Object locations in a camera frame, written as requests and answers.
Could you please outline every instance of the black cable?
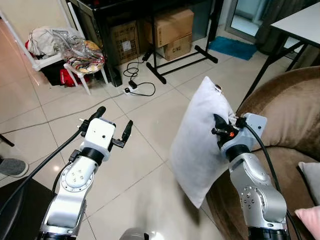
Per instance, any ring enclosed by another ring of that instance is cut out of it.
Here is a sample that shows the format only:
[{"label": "black cable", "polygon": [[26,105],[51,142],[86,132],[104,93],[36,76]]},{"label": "black cable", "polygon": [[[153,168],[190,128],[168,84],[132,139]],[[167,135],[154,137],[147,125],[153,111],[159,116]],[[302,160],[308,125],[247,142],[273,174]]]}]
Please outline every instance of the black cable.
[{"label": "black cable", "polygon": [[[273,177],[273,181],[274,181],[274,184],[275,184],[275,188],[279,191],[279,193],[281,193],[281,189],[280,189],[280,185],[279,185],[279,182],[278,182],[278,178],[277,178],[274,166],[273,166],[273,164],[271,162],[270,156],[268,154],[268,151],[266,149],[266,146],[262,142],[261,138],[257,135],[257,133],[252,129],[252,127],[250,127],[246,122],[244,123],[244,126],[252,133],[252,135],[255,137],[255,139],[259,143],[259,145],[260,145],[260,147],[261,147],[261,149],[262,149],[262,151],[263,151],[263,153],[265,155],[265,158],[266,158],[266,161],[268,163],[268,166],[270,168],[270,171],[271,171],[271,174],[272,174],[272,177]],[[286,216],[289,218],[289,220],[290,220],[290,222],[291,222],[291,224],[293,226],[293,229],[294,229],[294,232],[296,234],[296,237],[298,238],[298,240],[302,240],[300,232],[299,232],[296,224],[294,223],[294,219],[293,219],[291,213],[288,211],[288,209],[286,211]]]},{"label": "black cable", "polygon": [[52,196],[52,198],[55,197],[56,187],[57,187],[57,184],[58,184],[58,181],[59,181],[59,178],[60,178],[62,172],[63,172],[63,171],[66,169],[66,167],[68,167],[70,164],[71,164],[71,161],[69,161],[69,162],[61,169],[61,171],[58,173],[58,175],[55,177],[55,180],[54,180],[53,186],[52,186],[52,190],[51,190],[51,196]]},{"label": "black cable", "polygon": [[278,182],[278,178],[277,178],[274,166],[273,166],[273,164],[271,162],[270,156],[269,156],[269,154],[267,152],[266,146],[264,145],[264,143],[262,142],[260,137],[257,135],[257,133],[252,129],[252,127],[250,127],[247,123],[245,123],[244,126],[252,133],[252,135],[255,137],[255,139],[259,143],[259,145],[260,145],[260,147],[261,147],[261,149],[262,149],[262,151],[263,151],[263,153],[265,155],[266,161],[267,161],[267,163],[269,165],[269,168],[270,168],[273,180],[274,180],[275,188],[281,193],[281,189],[280,189],[280,185],[279,185],[279,182]]},{"label": "black cable", "polygon": [[81,133],[81,130],[75,132],[67,141],[65,141],[61,146],[59,146],[54,152],[52,152],[43,162],[41,162],[35,170],[33,170],[29,176],[25,178],[25,180],[17,187],[17,189],[11,194],[11,196],[7,199],[7,201],[3,204],[0,210],[0,216],[5,210],[8,203],[14,198],[14,196],[28,183],[28,181],[36,175],[37,172],[40,171],[55,155],[57,155],[62,149],[65,148],[69,143],[71,143],[79,134]]},{"label": "black cable", "polygon": [[126,69],[123,71],[123,75],[130,78],[130,80],[132,80],[132,78],[138,76],[138,72],[139,72],[139,64],[143,64],[145,61],[139,61],[139,58],[137,57],[136,58],[138,61],[132,61],[132,62],[129,62],[127,65],[126,65]]},{"label": "black cable", "polygon": [[23,129],[28,129],[28,128],[36,127],[36,126],[40,126],[40,125],[43,125],[43,124],[48,124],[48,123],[51,123],[51,122],[53,122],[53,121],[55,121],[55,120],[63,119],[63,118],[66,118],[66,117],[69,117],[69,116],[72,116],[72,115],[75,115],[75,114],[80,114],[80,113],[83,113],[83,112],[85,112],[85,111],[87,111],[87,110],[90,110],[90,109],[96,107],[97,105],[103,103],[104,101],[107,101],[107,100],[109,100],[109,99],[113,99],[113,98],[119,97],[119,96],[121,96],[121,95],[123,95],[123,94],[125,94],[125,93],[123,92],[123,93],[120,93],[120,94],[115,95],[115,96],[107,97],[107,98],[99,101],[98,103],[96,103],[96,104],[94,104],[94,105],[92,105],[92,106],[90,106],[90,107],[88,107],[88,108],[86,108],[86,109],[84,109],[84,110],[76,111],[76,112],[73,112],[73,113],[70,113],[70,114],[67,114],[67,115],[64,115],[64,116],[59,116],[59,117],[56,117],[56,118],[54,118],[54,119],[51,119],[51,120],[49,120],[49,121],[45,121],[45,122],[42,122],[42,123],[37,123],[37,124],[33,124],[33,125],[29,125],[29,126],[24,126],[24,127],[21,127],[21,128],[17,128],[17,129],[14,129],[14,130],[6,131],[6,132],[0,133],[0,134],[2,134],[2,135],[4,135],[4,134],[9,134],[9,133],[13,133],[13,132],[20,131],[20,130],[23,130]]},{"label": "black cable", "polygon": [[130,93],[134,94],[136,96],[146,96],[146,97],[151,97],[156,93],[156,86],[152,82],[148,82],[148,81],[142,82],[142,83],[137,84],[137,86],[140,86],[142,84],[151,84],[153,86],[153,92],[151,94],[142,94],[142,93],[135,93],[135,92],[130,92]]}]

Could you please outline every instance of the white table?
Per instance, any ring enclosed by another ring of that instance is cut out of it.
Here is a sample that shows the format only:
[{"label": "white table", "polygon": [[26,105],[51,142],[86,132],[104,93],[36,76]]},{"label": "white table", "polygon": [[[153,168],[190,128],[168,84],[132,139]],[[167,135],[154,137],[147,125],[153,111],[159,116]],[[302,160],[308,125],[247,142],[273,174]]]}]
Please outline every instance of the white table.
[{"label": "white table", "polygon": [[[303,45],[290,66],[286,69],[287,72],[291,70],[297,62],[307,45],[320,48],[320,2],[287,16],[271,24],[271,26],[278,29],[281,32],[281,35],[277,39],[277,43],[275,44],[272,53],[266,59],[242,102],[244,102],[244,100],[255,90],[260,79],[271,64]],[[288,37],[297,39],[299,42],[287,49],[283,49]]]}]

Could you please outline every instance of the pillow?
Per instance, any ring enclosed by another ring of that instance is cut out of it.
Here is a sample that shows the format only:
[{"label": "pillow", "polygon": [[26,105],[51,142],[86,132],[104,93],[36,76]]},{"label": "pillow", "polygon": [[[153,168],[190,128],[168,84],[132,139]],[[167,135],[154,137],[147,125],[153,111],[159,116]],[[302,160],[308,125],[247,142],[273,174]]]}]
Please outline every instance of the pillow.
[{"label": "pillow", "polygon": [[320,240],[320,206],[311,208],[301,208],[295,210],[294,213],[303,222],[315,240]]},{"label": "pillow", "polygon": [[221,89],[206,76],[183,116],[169,157],[175,178],[197,208],[229,164],[218,148],[217,135],[211,133],[214,114],[227,123],[234,117]]},{"label": "pillow", "polygon": [[298,166],[304,175],[314,203],[320,205],[320,162],[305,163],[301,161]]}]

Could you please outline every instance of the grey slipper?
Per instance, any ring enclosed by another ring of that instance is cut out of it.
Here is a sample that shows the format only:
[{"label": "grey slipper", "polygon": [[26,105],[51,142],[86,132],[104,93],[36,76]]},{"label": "grey slipper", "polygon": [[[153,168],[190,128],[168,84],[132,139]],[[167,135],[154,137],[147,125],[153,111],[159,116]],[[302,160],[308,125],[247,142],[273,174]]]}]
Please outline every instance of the grey slipper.
[{"label": "grey slipper", "polygon": [[27,173],[29,165],[15,158],[0,158],[0,173],[20,178]]}]

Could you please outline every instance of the wall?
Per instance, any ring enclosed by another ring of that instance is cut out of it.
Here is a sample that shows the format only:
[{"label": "wall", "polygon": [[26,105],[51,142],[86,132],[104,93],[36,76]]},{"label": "wall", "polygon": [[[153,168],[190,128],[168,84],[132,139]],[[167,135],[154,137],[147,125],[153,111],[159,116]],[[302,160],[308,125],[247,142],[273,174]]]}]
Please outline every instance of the wall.
[{"label": "wall", "polygon": [[22,42],[28,40],[29,32],[35,28],[67,26],[57,0],[0,0],[0,10]]}]

